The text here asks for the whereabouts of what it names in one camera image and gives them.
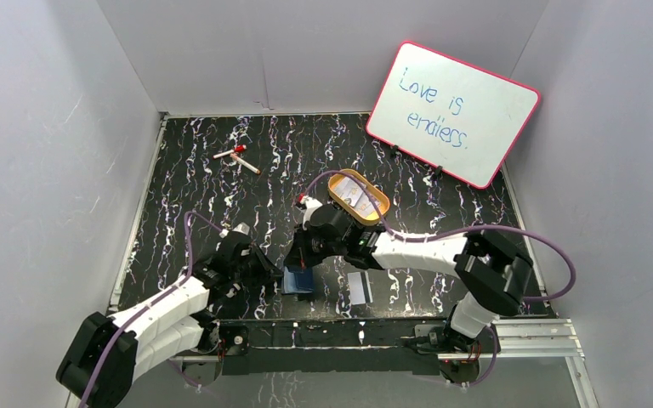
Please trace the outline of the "blue leather card holder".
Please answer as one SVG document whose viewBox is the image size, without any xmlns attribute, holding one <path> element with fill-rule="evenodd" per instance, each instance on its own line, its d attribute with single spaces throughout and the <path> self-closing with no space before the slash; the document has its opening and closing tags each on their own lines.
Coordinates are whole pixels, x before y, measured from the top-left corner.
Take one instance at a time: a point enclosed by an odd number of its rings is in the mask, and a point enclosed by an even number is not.
<svg viewBox="0 0 653 408">
<path fill-rule="evenodd" d="M 284 267 L 281 290 L 287 295 L 313 293 L 315 290 L 313 269 L 289 269 Z"/>
</svg>

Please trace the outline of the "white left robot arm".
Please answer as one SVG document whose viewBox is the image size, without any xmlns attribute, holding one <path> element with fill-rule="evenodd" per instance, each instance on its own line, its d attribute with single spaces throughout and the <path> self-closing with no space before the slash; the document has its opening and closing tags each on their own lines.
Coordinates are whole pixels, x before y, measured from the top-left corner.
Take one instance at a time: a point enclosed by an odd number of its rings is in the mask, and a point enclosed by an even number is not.
<svg viewBox="0 0 653 408">
<path fill-rule="evenodd" d="M 55 379 L 82 407 L 116 407 L 139 377 L 163 361 L 218 347 L 219 329 L 201 317 L 211 304 L 282 275 L 247 234 L 223 231 L 215 250 L 191 258 L 185 276 L 166 289 L 115 314 L 86 317 Z"/>
</svg>

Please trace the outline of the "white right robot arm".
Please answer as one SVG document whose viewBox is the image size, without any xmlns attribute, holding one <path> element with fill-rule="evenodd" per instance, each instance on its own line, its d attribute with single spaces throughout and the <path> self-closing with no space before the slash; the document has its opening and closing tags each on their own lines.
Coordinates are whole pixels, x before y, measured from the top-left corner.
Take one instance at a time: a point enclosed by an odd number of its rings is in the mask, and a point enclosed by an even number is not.
<svg viewBox="0 0 653 408">
<path fill-rule="evenodd" d="M 495 225 L 446 237 L 391 234 L 382 223 L 364 225 L 345 209 L 310 197 L 299 208 L 303 220 L 284 258 L 290 272 L 341 257 L 358 269 L 420 269 L 458 278 L 467 293 L 445 329 L 446 344 L 457 352 L 468 351 L 498 318 L 520 312 L 533 262 Z"/>
</svg>

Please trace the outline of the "white magnetic stripe card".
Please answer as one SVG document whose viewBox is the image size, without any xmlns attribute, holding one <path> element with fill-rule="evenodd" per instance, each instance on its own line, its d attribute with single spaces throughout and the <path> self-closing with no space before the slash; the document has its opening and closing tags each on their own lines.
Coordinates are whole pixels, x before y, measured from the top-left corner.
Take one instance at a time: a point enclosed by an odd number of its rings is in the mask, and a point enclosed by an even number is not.
<svg viewBox="0 0 653 408">
<path fill-rule="evenodd" d="M 373 302 L 371 284 L 367 271 L 349 272 L 347 274 L 349 300 L 352 305 L 364 305 Z"/>
</svg>

